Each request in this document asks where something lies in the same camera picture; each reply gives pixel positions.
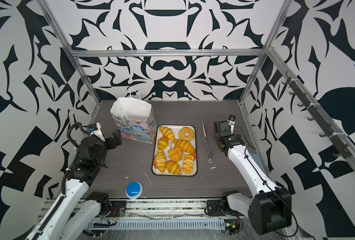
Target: croissant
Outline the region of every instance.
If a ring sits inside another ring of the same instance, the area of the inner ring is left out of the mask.
[[[160,149],[160,150],[165,149],[168,145],[169,145],[169,140],[166,137],[161,137],[157,141],[157,148]]]
[[[169,140],[174,140],[175,139],[174,133],[168,127],[160,126],[160,132],[161,132],[161,134],[164,137],[168,138]]]
[[[194,169],[194,156],[193,155],[185,155],[184,156],[184,163],[183,163],[183,172],[191,173]]]
[[[194,147],[187,140],[175,139],[173,140],[175,146],[180,147],[183,152],[188,152],[189,154],[193,154],[195,152]]]
[[[175,161],[168,161],[165,165],[169,173],[178,174],[181,172],[180,166]]]
[[[168,151],[169,159],[175,162],[181,161],[183,157],[183,152],[181,151],[180,147],[174,147]]]
[[[160,172],[164,172],[165,171],[165,163],[166,163],[167,159],[165,158],[163,150],[157,151],[154,161],[155,161],[155,165],[156,165],[157,169]]]

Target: black cable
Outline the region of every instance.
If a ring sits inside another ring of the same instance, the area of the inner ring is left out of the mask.
[[[104,224],[104,223],[94,223],[93,226],[94,227],[112,227],[116,225],[116,221],[115,223],[109,223],[109,224]]]
[[[80,129],[80,131],[84,132],[85,134],[90,135],[91,133],[88,132],[88,131],[85,131],[85,130],[83,129],[83,125],[81,124],[81,122],[75,122],[74,124],[72,124],[72,125],[68,128],[68,131],[67,131],[67,138],[68,138],[68,140],[69,140],[76,148],[78,148],[79,145],[78,145],[78,144],[72,139],[72,137],[71,137],[71,131],[72,131],[72,129],[74,129],[76,126],[78,126],[79,129]]]
[[[253,169],[254,169],[254,170],[256,171],[256,173],[259,175],[260,179],[263,181],[263,185],[266,185],[266,186],[271,190],[271,192],[273,192],[273,193],[287,206],[287,208],[291,211],[291,214],[292,214],[293,217],[295,218],[295,222],[296,222],[296,231],[295,231],[295,233],[293,233],[293,234],[290,235],[290,236],[287,236],[287,235],[278,233],[278,232],[276,232],[276,231],[274,231],[274,232],[277,233],[277,234],[279,234],[280,236],[283,236],[283,237],[293,237],[293,236],[295,236],[296,233],[297,233],[297,231],[299,230],[299,225],[298,225],[298,223],[297,223],[297,219],[296,219],[296,217],[295,217],[295,214],[293,213],[292,209],[285,203],[285,201],[284,201],[281,197],[279,197],[279,195],[277,195],[276,192],[274,192],[274,191],[268,186],[267,181],[264,180],[264,179],[260,176],[259,172],[256,170],[255,166],[251,163],[251,161],[249,160],[249,158],[248,158],[248,156],[247,156],[246,151],[247,151],[247,148],[248,148],[248,147],[251,147],[252,149],[256,150],[256,148],[253,147],[253,146],[251,146],[251,145],[245,147],[244,158],[246,158],[246,159],[249,161],[249,163],[252,165]]]
[[[63,201],[64,196],[61,196],[58,200],[58,202],[56,203],[55,207],[52,209],[52,211],[50,212],[50,214],[48,214],[47,218],[43,221],[43,224],[39,227],[39,231],[43,231],[45,226],[47,225],[47,223],[50,221],[51,217],[55,214],[56,210],[59,208],[61,202]],[[38,237],[40,236],[40,233],[35,233],[35,235],[33,236],[32,240],[36,240]]]
[[[100,139],[100,137],[96,136],[95,134],[91,134],[91,136],[97,137],[98,141],[99,141],[99,142],[102,142],[102,140]]]
[[[287,236],[287,235],[278,233],[278,232],[276,232],[276,231],[274,231],[274,232],[277,233],[277,234],[279,234],[280,236],[283,236],[283,237],[293,237],[293,236],[295,236],[296,233],[297,233],[297,231],[299,230],[299,225],[298,225],[298,223],[297,223],[297,219],[296,219],[296,217],[295,217],[295,214],[293,214],[292,209],[285,203],[285,201],[284,201],[281,197],[279,197],[279,195],[277,195],[277,194],[268,186],[268,184],[266,184],[266,186],[287,206],[288,209],[291,210],[291,214],[293,215],[293,218],[295,219],[295,222],[296,222],[296,231],[295,231],[295,233],[293,233],[292,235]]]
[[[89,237],[93,237],[95,235],[94,233],[87,232],[86,230],[83,230],[82,233],[84,233],[85,235],[87,235]]]
[[[71,172],[71,169],[75,166],[76,164],[76,161],[78,160],[79,158],[79,151],[76,150],[76,156],[75,158],[73,159],[72,163],[71,163],[71,166],[69,167],[69,170],[67,170],[63,176],[63,179],[61,180],[61,193],[65,195],[65,181],[67,180],[67,177],[68,177],[68,174]]]
[[[242,134],[243,134],[243,136],[244,136],[244,139],[247,141],[247,144],[248,144],[248,145],[251,145],[251,144],[248,142],[247,137],[245,137],[245,134],[244,134],[244,131],[243,131],[242,127],[240,127],[240,126],[238,126],[238,125],[236,125],[236,124],[232,124],[232,125],[237,126],[238,128],[240,128],[240,129],[242,130]]]
[[[241,228],[239,227],[239,229],[237,230],[236,233],[240,232],[240,231],[244,228],[244,223],[243,223],[242,219],[239,217],[240,213],[238,212],[238,215],[235,215],[235,214],[230,214],[230,215],[237,217],[237,218],[238,218],[237,222],[240,221],[240,222],[242,223],[242,227],[241,227]],[[232,235],[232,234],[230,233],[230,230],[231,230],[232,228],[233,228],[232,226],[225,227],[225,230],[228,230],[228,231],[229,231],[229,233],[228,233],[229,235]]]
[[[212,214],[212,213],[214,213],[214,212],[217,211],[217,210],[220,210],[220,209],[214,209],[212,212],[207,212],[207,210],[208,210],[207,208],[208,208],[208,207],[212,207],[212,206],[211,206],[211,205],[207,205],[207,206],[204,208],[204,213],[207,214],[207,215]]]

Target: wooden tabletop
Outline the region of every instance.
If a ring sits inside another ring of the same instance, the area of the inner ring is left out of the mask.
[[[152,173],[155,145],[123,139],[122,145],[108,151],[105,164],[84,197],[93,191],[106,192],[110,197],[126,198],[125,189],[130,182],[138,181],[143,186],[141,197],[183,198],[219,197],[223,192],[238,190],[243,195],[251,192],[235,165],[219,149],[208,163],[207,147],[202,124],[210,148],[215,146],[212,138],[213,122],[236,116],[236,125],[243,129],[248,142],[247,127],[237,101],[152,101],[157,126],[190,125],[196,130],[197,174],[186,176],[159,176]],[[100,122],[105,137],[117,129],[110,109],[113,101],[103,101],[94,122]],[[243,136],[235,127],[234,133]]]

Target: tray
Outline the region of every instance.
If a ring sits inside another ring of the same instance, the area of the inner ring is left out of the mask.
[[[174,133],[174,136],[175,136],[175,139],[179,139],[179,131],[180,129],[182,129],[183,127],[189,127],[190,129],[192,129],[194,131],[194,139],[192,139],[191,141],[189,141],[189,143],[192,145],[192,147],[194,147],[195,149],[195,153],[196,153],[196,131],[195,131],[195,128],[192,127],[192,126],[189,126],[189,125],[160,125],[158,128],[157,128],[157,133],[156,133],[156,142],[155,142],[155,151],[154,151],[154,156],[156,155],[157,151],[158,151],[158,148],[157,148],[157,141],[163,136],[160,132],[160,127],[163,126],[163,127],[169,127],[172,132]],[[174,148],[175,145],[174,143],[172,142],[172,140],[169,141],[169,146],[164,149],[164,155],[165,155],[165,158],[167,159],[167,162],[170,161],[169,159],[169,156],[168,156],[168,151],[172,148]],[[194,160],[194,165],[193,165],[193,170],[190,174],[186,174],[183,172],[183,163],[184,163],[184,156],[187,155],[189,153],[187,152],[183,152],[183,158],[181,161],[179,161],[177,164],[179,164],[180,168],[181,168],[181,174],[171,174],[168,172],[167,169],[165,169],[164,172],[160,172],[155,166],[154,166],[154,163],[152,161],[152,172],[153,174],[155,175],[160,175],[160,176],[194,176],[197,172],[197,156],[196,156],[196,159]]]

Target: black and white patterned wall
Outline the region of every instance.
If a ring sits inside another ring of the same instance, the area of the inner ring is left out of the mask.
[[[75,50],[262,48],[283,0],[52,0]],[[253,56],[83,58],[101,99],[239,99]]]
[[[0,0],[0,240],[28,231],[59,193],[76,153],[66,130],[95,106],[37,3]]]
[[[295,0],[273,46],[355,143],[355,1]],[[292,195],[307,239],[355,239],[355,172],[271,60],[246,107],[277,185]]]
[[[239,99],[256,61],[257,56],[80,60],[102,100],[129,94],[139,94],[145,100]]]

